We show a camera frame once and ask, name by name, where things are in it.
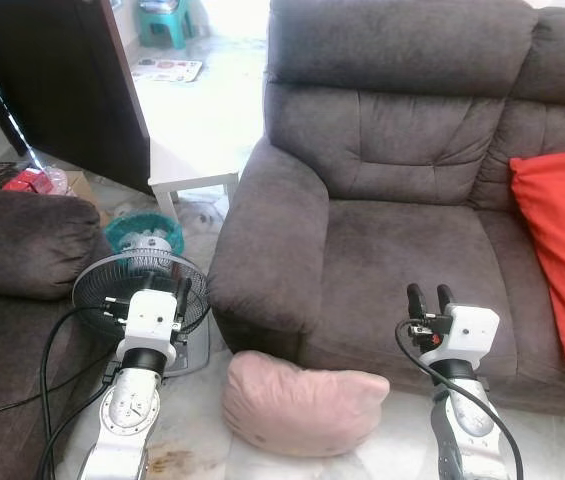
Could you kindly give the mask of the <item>teal waste basket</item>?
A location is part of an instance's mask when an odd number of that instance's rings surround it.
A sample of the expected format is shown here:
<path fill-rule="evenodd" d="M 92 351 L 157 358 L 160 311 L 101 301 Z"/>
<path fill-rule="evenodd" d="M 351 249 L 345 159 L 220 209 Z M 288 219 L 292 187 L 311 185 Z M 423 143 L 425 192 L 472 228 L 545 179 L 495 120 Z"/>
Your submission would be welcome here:
<path fill-rule="evenodd" d="M 113 219 L 104 229 L 114 252 L 162 250 L 182 255 L 185 241 L 181 225 L 158 211 L 131 211 Z"/>

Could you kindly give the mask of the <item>pink cat face pillow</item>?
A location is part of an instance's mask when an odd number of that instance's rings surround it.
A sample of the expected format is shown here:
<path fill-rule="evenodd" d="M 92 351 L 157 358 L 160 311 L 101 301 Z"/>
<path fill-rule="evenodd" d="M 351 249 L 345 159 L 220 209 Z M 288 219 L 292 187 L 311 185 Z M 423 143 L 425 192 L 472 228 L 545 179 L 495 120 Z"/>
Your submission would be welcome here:
<path fill-rule="evenodd" d="M 390 392 L 390 381 L 372 372 L 304 369 L 242 351 L 228 365 L 223 419 L 262 451 L 331 457 L 354 451 L 373 434 Z"/>

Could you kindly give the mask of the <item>dark brown door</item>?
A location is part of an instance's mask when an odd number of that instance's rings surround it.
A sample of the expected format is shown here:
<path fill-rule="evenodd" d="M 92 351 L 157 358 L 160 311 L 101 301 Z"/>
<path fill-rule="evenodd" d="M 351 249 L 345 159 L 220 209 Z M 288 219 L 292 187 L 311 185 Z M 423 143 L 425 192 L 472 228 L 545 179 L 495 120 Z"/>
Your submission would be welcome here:
<path fill-rule="evenodd" d="M 0 0 L 0 129 L 151 193 L 150 136 L 109 0 Z"/>

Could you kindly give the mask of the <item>dark grey fabric sofa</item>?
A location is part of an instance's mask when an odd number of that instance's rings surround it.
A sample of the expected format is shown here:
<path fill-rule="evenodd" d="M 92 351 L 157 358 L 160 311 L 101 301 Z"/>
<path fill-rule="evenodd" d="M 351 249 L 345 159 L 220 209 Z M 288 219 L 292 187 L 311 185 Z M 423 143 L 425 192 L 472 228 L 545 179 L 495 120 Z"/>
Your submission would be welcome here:
<path fill-rule="evenodd" d="M 393 335 L 410 284 L 446 284 L 500 316 L 478 369 L 497 407 L 565 416 L 509 168 L 565 152 L 564 6 L 270 0 L 262 110 L 209 271 L 227 347 L 425 394 Z"/>

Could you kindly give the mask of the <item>white side table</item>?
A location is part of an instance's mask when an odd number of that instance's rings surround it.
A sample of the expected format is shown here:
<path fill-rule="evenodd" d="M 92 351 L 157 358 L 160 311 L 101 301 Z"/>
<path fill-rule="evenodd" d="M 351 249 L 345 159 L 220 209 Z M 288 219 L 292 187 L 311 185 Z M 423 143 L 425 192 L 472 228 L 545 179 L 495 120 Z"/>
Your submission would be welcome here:
<path fill-rule="evenodd" d="M 159 210 L 177 218 L 174 198 L 182 189 L 221 186 L 235 197 L 242 169 L 262 134 L 217 140 L 213 137 L 151 137 L 148 184 Z"/>

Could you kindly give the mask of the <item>red packet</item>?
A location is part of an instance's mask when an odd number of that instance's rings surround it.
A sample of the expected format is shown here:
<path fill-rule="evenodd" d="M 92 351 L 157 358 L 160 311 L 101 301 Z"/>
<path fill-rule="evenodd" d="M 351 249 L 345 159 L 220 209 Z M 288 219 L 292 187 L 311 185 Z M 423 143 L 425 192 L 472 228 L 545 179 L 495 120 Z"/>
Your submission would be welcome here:
<path fill-rule="evenodd" d="M 44 170 L 26 168 L 7 180 L 2 186 L 6 191 L 38 193 L 38 195 L 53 195 L 54 183 Z"/>

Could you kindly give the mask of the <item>black electric floor fan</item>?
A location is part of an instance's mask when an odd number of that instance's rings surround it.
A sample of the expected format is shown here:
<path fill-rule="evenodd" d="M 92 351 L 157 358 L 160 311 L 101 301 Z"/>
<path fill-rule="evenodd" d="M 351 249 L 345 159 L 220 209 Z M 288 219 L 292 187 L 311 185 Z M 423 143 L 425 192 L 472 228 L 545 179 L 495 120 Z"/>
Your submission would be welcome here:
<path fill-rule="evenodd" d="M 177 355 L 168 360 L 162 352 L 148 349 L 148 365 L 162 369 L 166 378 L 190 374 L 209 362 L 210 337 L 201 328 L 209 312 L 206 301 L 206 276 L 198 266 L 181 255 L 162 250 L 126 250 L 94 262 L 82 271 L 72 289 L 76 307 L 90 307 L 84 321 L 90 328 L 119 343 L 125 338 L 125 315 L 132 294 L 142 289 L 176 293 L 182 279 L 192 279 L 182 332 L 173 334 Z"/>

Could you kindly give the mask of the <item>teal plastic stool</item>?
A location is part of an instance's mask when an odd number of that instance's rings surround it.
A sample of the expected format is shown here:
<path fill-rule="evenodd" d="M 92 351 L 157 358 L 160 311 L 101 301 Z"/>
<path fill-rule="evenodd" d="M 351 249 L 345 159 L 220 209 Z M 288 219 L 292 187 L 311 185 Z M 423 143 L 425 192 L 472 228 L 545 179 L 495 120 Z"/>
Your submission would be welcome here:
<path fill-rule="evenodd" d="M 144 47 L 158 47 L 157 28 L 166 29 L 173 49 L 183 50 L 194 36 L 191 0 L 137 0 L 137 32 Z"/>

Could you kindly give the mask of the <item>dark grey side sofa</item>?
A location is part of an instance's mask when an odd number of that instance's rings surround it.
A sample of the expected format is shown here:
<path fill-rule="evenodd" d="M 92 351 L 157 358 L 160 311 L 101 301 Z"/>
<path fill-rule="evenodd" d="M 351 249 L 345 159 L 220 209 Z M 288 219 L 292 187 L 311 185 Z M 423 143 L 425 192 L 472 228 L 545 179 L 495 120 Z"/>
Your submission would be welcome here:
<path fill-rule="evenodd" d="M 0 189 L 0 480 L 35 480 L 45 428 L 98 389 L 108 344 L 64 315 L 109 252 L 90 202 Z"/>

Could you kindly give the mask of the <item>printed floor mat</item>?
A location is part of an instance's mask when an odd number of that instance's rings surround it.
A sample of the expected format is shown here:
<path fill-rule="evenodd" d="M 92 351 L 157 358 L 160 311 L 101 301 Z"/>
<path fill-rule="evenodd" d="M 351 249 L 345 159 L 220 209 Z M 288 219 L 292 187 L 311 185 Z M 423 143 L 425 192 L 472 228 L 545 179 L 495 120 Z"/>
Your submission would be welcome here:
<path fill-rule="evenodd" d="M 203 61 L 141 58 L 131 65 L 131 76 L 139 81 L 194 82 L 203 70 Z"/>

